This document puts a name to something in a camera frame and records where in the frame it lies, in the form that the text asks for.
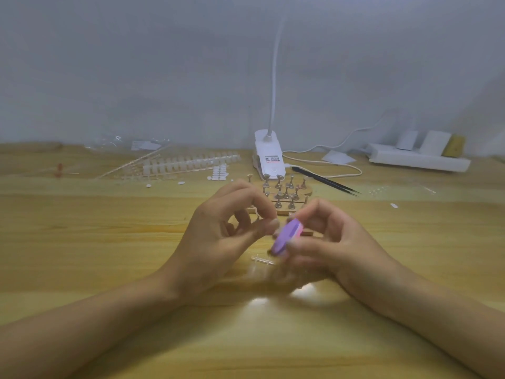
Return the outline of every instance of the forearm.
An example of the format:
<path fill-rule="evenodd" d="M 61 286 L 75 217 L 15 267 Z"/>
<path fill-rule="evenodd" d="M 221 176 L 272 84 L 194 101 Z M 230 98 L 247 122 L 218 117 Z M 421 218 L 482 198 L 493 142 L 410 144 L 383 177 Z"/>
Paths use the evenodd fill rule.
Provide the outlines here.
<path fill-rule="evenodd" d="M 420 277 L 398 288 L 395 318 L 485 378 L 505 372 L 505 313 Z"/>
<path fill-rule="evenodd" d="M 155 276 L 0 327 L 2 378 L 66 377 L 179 305 Z"/>

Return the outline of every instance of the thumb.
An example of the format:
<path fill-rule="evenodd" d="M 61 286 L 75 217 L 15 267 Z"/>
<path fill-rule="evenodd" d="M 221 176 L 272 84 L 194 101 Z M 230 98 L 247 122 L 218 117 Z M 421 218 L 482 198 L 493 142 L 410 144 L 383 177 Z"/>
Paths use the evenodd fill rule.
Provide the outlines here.
<path fill-rule="evenodd" d="M 302 255 L 324 260 L 325 262 L 335 262 L 338 258 L 335 250 L 336 244 L 323 241 L 321 238 L 300 237 L 287 242 L 286 250 L 290 255 Z"/>
<path fill-rule="evenodd" d="M 279 228 L 279 220 L 275 219 L 261 219 L 245 229 L 240 234 L 233 235 L 230 240 L 233 240 L 233 248 L 237 253 L 242 254 L 254 242 L 263 238 L 265 235 L 272 235 L 274 231 Z"/>

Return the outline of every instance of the right hand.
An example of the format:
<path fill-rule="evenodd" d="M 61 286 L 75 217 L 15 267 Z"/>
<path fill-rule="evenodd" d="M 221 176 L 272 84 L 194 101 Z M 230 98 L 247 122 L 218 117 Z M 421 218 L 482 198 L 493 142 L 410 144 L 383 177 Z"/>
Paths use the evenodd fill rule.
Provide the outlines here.
<path fill-rule="evenodd" d="M 294 218 L 323 237 L 288 242 L 285 263 L 294 269 L 330 273 L 348 294 L 394 319 L 388 298 L 415 274 L 391 257 L 357 220 L 328 201 L 315 199 L 288 221 Z"/>

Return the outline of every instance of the power strip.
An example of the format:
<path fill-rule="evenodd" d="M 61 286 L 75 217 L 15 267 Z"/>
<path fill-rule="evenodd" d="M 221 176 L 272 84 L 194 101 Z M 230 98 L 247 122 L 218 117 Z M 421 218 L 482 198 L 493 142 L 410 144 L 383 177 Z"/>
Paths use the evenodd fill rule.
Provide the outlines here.
<path fill-rule="evenodd" d="M 465 172 L 470 166 L 466 158 L 435 157 L 420 154 L 417 149 L 400 150 L 394 146 L 369 143 L 366 147 L 370 162 L 385 165 Z"/>

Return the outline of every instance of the paper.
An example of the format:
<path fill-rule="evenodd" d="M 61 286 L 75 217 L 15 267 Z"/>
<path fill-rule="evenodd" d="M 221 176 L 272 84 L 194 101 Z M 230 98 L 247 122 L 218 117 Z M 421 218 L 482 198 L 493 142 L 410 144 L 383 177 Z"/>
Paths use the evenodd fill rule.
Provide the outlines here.
<path fill-rule="evenodd" d="M 151 141 L 131 141 L 131 149 L 136 150 L 158 150 L 161 145 Z"/>
<path fill-rule="evenodd" d="M 354 158 L 349 157 L 347 154 L 336 152 L 335 150 L 330 150 L 328 154 L 326 154 L 322 158 L 322 160 L 326 162 L 331 162 L 332 164 L 335 165 L 345 165 L 355 161 Z"/>

